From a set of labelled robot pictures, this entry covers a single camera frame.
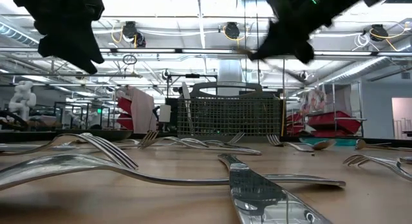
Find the wall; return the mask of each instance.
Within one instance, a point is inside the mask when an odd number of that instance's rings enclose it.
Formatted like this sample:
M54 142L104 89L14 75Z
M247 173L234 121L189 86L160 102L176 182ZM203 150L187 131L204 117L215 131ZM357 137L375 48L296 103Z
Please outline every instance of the wall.
M412 98L408 84L362 83L365 138L394 138L392 98Z
M66 94L52 89L35 86L32 92L36 94L37 105L54 106L54 102L65 102ZM0 109L5 108L14 95L14 87L0 88Z

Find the knife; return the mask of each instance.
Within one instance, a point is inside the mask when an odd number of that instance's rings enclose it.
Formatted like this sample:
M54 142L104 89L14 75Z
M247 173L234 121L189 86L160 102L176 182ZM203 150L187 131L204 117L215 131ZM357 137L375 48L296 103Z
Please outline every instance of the knife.
M229 170L230 195L242 224L332 224L281 186L252 171L231 154L220 154Z

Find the teal object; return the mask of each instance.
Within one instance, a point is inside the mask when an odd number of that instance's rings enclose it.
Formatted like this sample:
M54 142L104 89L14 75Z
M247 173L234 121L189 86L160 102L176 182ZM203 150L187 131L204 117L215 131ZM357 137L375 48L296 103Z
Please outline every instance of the teal object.
M306 143L306 144L312 144L315 145L319 142L325 141L325 140L330 140L331 138L301 138L301 140ZM346 138L334 138L336 140L335 146L341 146L341 147L353 147L356 145L356 140L355 139L346 139Z

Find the wooden table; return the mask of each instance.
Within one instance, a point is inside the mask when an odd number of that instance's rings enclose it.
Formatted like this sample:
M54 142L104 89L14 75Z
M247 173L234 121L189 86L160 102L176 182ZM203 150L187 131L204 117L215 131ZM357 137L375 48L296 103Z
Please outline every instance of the wooden table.
M281 184L334 223L411 223L412 183L374 163L347 167L351 147L310 153L265 144L248 145L262 156L238 155L258 173L297 173L344 180L344 189ZM90 153L91 149L77 153ZM396 158L407 153L362 150ZM1 157L0 167L40 155ZM142 173L171 178L228 176L217 151L183 147L126 150ZM37 180L0 191L0 223L239 223L228 186L175 187L141 182L109 171L74 173Z

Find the metal basket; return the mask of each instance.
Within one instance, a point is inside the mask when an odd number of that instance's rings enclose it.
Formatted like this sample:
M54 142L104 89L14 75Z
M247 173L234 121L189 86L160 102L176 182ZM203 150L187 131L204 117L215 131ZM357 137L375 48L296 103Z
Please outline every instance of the metal basket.
M238 88L239 85L208 82L195 84L191 99L178 103L178 137L200 140L229 141L244 132L244 142L266 141L267 134L281 132L282 101L263 93L259 84L243 83L243 88L255 89L245 95L222 97L203 93L203 88Z

